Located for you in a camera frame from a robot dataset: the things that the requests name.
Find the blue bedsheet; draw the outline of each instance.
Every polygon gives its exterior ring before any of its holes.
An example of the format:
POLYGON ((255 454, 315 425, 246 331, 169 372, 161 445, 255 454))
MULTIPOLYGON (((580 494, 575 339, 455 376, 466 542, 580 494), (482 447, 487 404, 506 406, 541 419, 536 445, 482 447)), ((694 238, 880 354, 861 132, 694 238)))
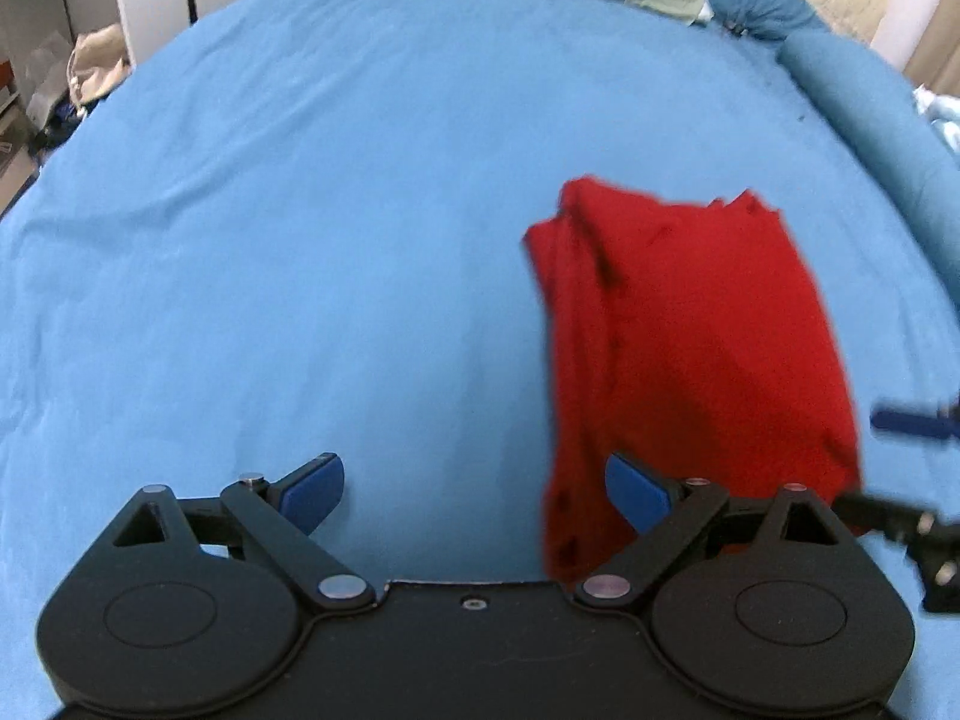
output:
MULTIPOLYGON (((880 442, 960 382, 957 316, 770 50, 605 0, 242 0, 142 66, 0 223, 0 714, 56 708, 35 618, 141 485, 215 494, 325 451, 317 538, 387 577, 541 574, 544 310, 520 238, 594 173, 753 187, 816 275, 871 490, 960 514, 960 456, 880 442)), ((906 602, 900 552, 872 543, 906 602)), ((960 716, 918 615, 895 707, 960 716)))

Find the blue gripper pad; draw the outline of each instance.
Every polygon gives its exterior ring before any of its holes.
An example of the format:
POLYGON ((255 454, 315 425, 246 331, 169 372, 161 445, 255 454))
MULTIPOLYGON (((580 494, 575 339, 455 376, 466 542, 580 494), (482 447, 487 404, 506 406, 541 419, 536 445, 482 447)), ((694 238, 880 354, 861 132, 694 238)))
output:
POLYGON ((320 455, 270 485, 268 502, 309 536, 337 508, 344 494, 344 463, 333 454, 320 455))
POLYGON ((664 484, 619 455, 607 461, 607 498, 637 533, 647 533, 672 508, 664 484))

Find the plastic bag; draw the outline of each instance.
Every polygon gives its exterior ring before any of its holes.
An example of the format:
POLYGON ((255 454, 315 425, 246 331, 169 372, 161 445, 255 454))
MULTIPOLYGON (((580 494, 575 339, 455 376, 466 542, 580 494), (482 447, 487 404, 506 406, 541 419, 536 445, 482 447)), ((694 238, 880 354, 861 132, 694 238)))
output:
POLYGON ((52 32, 27 58, 27 83, 34 87, 27 103, 27 118, 37 129, 46 127, 56 104, 66 94, 66 63, 71 50, 64 36, 52 32))

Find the circular cover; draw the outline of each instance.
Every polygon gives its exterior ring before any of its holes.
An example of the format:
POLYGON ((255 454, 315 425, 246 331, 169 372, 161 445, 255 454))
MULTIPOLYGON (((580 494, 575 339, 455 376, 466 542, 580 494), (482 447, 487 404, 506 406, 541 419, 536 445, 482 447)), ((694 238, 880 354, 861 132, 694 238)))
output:
POLYGON ((656 641, 690 679, 752 712, 833 714, 885 698, 913 650, 899 597, 869 572, 789 573, 749 551, 683 570, 654 600, 656 641))
POLYGON ((296 603, 267 571, 203 554, 149 562, 126 549, 95 581, 66 581, 37 625, 37 649, 64 699, 155 717, 209 709, 293 646, 296 603))

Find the metal screw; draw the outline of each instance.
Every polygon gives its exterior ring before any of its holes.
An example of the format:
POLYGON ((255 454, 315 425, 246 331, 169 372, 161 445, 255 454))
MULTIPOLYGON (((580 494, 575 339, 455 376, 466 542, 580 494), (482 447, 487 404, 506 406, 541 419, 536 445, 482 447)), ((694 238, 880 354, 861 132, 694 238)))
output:
POLYGON ((953 581, 953 577, 956 575, 957 564, 953 562, 953 560, 948 560, 940 566, 940 570, 937 571, 937 575, 933 578, 933 581, 936 581, 939 587, 946 587, 953 581))
POLYGON ((584 591, 602 601, 615 601, 630 592, 630 583, 616 574, 597 574, 584 582, 584 591))
POLYGON ((366 592, 367 582, 353 574, 335 574, 321 581, 317 589, 330 600, 350 601, 366 592))
POLYGON ((264 479, 264 476, 259 471, 248 471, 247 473, 240 474, 240 484, 246 485, 246 487, 254 487, 255 485, 260 484, 264 479))
POLYGON ((931 512, 924 512, 920 515, 920 519, 917 520, 917 533, 921 536, 926 536, 930 531, 933 530, 933 524, 937 521, 937 518, 931 512))

